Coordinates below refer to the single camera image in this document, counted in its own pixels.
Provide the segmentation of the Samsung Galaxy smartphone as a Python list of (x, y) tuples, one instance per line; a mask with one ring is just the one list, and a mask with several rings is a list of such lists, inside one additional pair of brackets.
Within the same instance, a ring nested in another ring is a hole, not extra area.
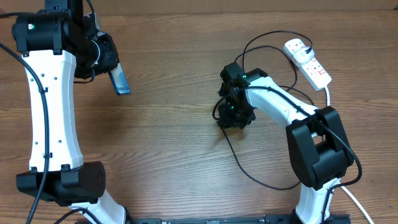
[(117, 67), (111, 70), (108, 75), (117, 95), (127, 95), (131, 93), (129, 84), (120, 63), (118, 63)]

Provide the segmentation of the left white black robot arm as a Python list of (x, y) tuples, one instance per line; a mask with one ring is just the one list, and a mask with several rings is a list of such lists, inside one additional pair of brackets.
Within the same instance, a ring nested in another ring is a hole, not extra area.
[(106, 73), (118, 95), (130, 93), (112, 37), (83, 1), (46, 1), (36, 13), (18, 12), (11, 56), (25, 68), (30, 91), (32, 152), (17, 189), (40, 201), (81, 213), (90, 223), (132, 223), (126, 207), (106, 190), (100, 161), (85, 162), (75, 127), (73, 86)]

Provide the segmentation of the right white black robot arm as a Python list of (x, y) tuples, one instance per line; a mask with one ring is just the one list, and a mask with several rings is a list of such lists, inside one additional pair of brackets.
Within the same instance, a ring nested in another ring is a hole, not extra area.
[(264, 223), (350, 223), (330, 212), (335, 189), (357, 183), (363, 170), (334, 108), (318, 109), (290, 95), (263, 70), (245, 72), (233, 62), (220, 73), (220, 100), (213, 118), (222, 131), (243, 129), (259, 109), (285, 128), (300, 198), (292, 213), (265, 215)]

